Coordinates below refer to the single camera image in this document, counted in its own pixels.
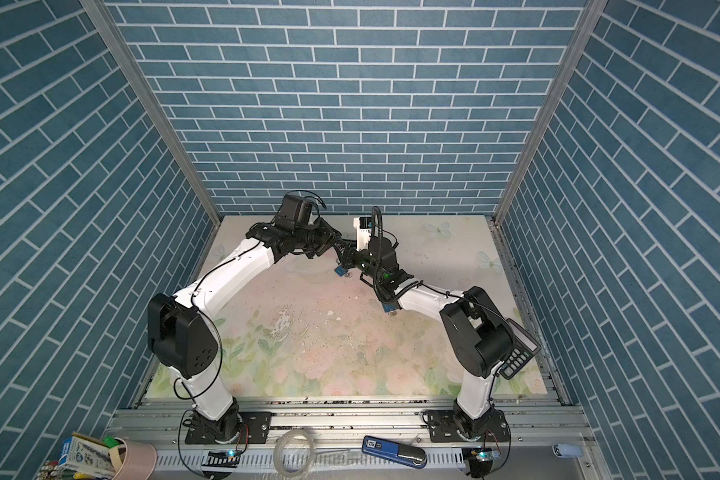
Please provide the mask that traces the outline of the blue padlock with key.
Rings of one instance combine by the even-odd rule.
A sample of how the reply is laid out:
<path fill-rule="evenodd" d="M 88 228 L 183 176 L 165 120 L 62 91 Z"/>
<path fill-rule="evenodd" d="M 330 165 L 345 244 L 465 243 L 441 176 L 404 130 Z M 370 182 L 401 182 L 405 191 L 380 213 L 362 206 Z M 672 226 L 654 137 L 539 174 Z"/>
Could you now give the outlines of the blue padlock with key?
<path fill-rule="evenodd" d="M 335 273 L 342 278 L 350 278 L 352 276 L 351 268 L 344 265 L 338 265 L 335 268 Z"/>

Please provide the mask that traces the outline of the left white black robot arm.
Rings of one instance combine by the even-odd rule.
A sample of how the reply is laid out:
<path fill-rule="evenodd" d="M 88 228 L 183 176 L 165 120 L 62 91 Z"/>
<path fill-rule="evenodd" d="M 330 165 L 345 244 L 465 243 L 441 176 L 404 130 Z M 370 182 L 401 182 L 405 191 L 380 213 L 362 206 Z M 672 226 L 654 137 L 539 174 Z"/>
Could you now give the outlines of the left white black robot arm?
<path fill-rule="evenodd" d="M 314 192 L 287 192 L 274 217 L 257 222 L 241 243 L 191 285 L 159 293 L 147 306 L 148 348 L 174 378 L 174 395 L 193 404 L 193 418 L 212 443 L 241 437 L 237 400 L 221 378 L 223 338 L 214 318 L 243 287 L 282 258 L 331 249 L 340 234 L 321 218 Z"/>

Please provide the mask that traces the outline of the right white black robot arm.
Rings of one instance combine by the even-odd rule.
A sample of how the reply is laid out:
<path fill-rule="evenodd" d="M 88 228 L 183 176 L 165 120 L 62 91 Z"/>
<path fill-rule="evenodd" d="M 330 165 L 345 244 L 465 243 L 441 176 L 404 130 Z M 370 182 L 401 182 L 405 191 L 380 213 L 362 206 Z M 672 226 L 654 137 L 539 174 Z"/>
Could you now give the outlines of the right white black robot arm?
<path fill-rule="evenodd" d="M 494 387 L 499 377 L 514 378 L 540 352 L 539 341 L 503 316 L 484 289 L 445 290 L 407 273 L 397 262 L 396 245 L 387 238 L 371 236 L 364 247 L 338 240 L 334 250 L 337 273 L 358 270 L 387 312 L 413 311 L 442 323 L 464 375 L 453 413 L 427 422 L 431 440 L 445 442 L 455 431 L 467 441 L 509 443 L 510 425 L 495 406 Z"/>

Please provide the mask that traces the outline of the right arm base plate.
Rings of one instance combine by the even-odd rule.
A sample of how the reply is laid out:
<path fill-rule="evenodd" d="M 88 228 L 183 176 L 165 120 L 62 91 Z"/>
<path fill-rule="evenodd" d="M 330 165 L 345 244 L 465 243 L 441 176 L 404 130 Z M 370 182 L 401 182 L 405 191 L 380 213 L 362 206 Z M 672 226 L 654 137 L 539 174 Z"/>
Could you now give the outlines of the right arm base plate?
<path fill-rule="evenodd" d="M 496 407 L 478 419 L 472 419 L 459 407 L 450 410 L 425 410 L 421 419 L 433 443 L 498 442 L 511 440 L 510 426 L 504 412 Z"/>

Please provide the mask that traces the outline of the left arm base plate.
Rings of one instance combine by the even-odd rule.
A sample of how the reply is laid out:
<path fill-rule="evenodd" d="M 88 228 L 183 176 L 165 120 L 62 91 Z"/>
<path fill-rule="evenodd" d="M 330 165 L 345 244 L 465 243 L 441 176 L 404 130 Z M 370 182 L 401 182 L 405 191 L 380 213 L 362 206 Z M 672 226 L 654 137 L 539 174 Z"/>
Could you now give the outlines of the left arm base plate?
<path fill-rule="evenodd" d="M 208 420 L 198 412 L 182 420 L 188 445 L 264 444 L 268 438 L 271 412 L 233 412 L 220 420 Z"/>

